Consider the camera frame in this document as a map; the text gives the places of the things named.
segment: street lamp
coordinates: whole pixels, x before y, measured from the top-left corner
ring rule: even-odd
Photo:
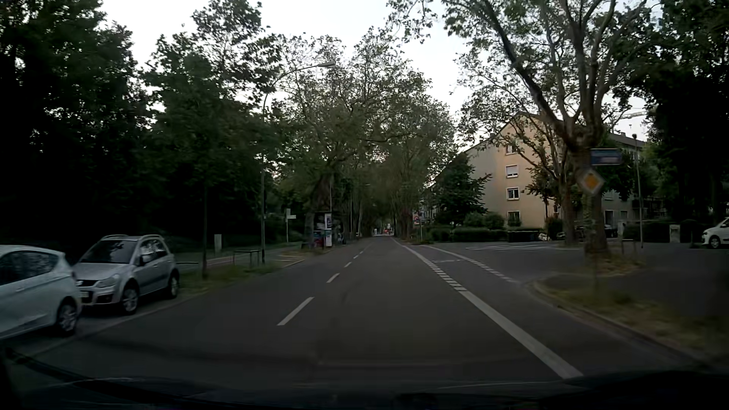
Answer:
[[[320,67],[323,69],[331,69],[332,67],[336,66],[337,63],[334,60],[327,61],[326,63],[316,64],[314,66],[308,66],[308,67],[302,67],[300,69],[293,69],[291,71],[287,71],[276,79],[276,81],[273,82],[271,87],[275,87],[276,83],[284,78],[285,76],[295,73],[296,71],[302,71],[306,69],[313,69],[315,67]],[[268,94],[270,94],[270,91],[266,93],[265,97],[263,97],[263,105],[261,107],[261,113],[263,114],[263,118],[265,120],[266,118],[266,101],[268,100]],[[265,195],[265,157],[263,155],[263,151],[261,152],[261,263],[266,263],[266,222],[265,222],[265,212],[266,212],[266,195]]]
[[[638,206],[640,206],[640,209],[638,209],[638,224],[640,227],[640,247],[643,249],[643,195],[640,192],[640,169],[638,164],[638,136],[636,134],[633,134],[633,140],[636,143],[636,156],[635,156],[635,163],[636,163],[636,178],[638,179]]]

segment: car wheel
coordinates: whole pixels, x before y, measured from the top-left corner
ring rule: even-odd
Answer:
[[[180,278],[177,272],[172,272],[170,280],[167,282],[167,288],[165,288],[165,296],[167,299],[175,299],[180,289]]]
[[[55,331],[61,336],[70,336],[76,331],[78,321],[79,312],[76,309],[76,304],[67,300],[63,301],[55,315]]]
[[[119,302],[123,314],[134,314],[139,304],[139,291],[134,286],[124,288],[122,300]]]
[[[712,236],[709,238],[709,247],[712,249],[719,249],[722,246],[719,236]]]

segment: apartment building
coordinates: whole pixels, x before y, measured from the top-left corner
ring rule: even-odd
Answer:
[[[520,132],[524,132],[525,136],[531,138],[537,130],[527,126],[520,129]],[[516,130],[513,125],[507,124],[499,133],[514,135]],[[545,206],[539,196],[527,193],[526,186],[532,181],[529,172],[532,165],[522,156],[522,154],[526,155],[527,158],[537,163],[536,154],[529,147],[519,146],[515,149],[511,146],[494,146],[493,141],[490,140],[497,137],[492,136],[467,150],[470,163],[474,166],[473,177],[481,177],[484,174],[492,176],[484,185],[481,202],[490,212],[498,212],[507,220],[520,220],[524,227],[543,226],[545,218],[555,214],[554,203],[548,201]],[[617,142],[619,147],[631,152],[636,151],[635,140],[626,136],[625,133],[611,134],[610,138]],[[638,141],[637,143],[639,153],[644,142]],[[615,191],[603,194],[602,209],[605,223],[614,227],[621,222],[638,220],[637,201],[634,201],[632,197],[622,201]]]

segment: priority road sign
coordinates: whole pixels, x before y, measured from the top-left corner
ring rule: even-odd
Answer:
[[[605,185],[605,179],[594,169],[588,168],[577,177],[577,184],[586,193],[595,195]]]

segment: traffic sign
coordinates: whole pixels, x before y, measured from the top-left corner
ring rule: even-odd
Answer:
[[[605,179],[600,174],[598,174],[597,171],[589,168],[584,170],[577,177],[577,184],[586,193],[589,193],[590,195],[595,195],[596,193],[600,192],[602,186],[605,185]]]
[[[618,148],[593,148],[590,150],[590,165],[620,165],[623,151]]]

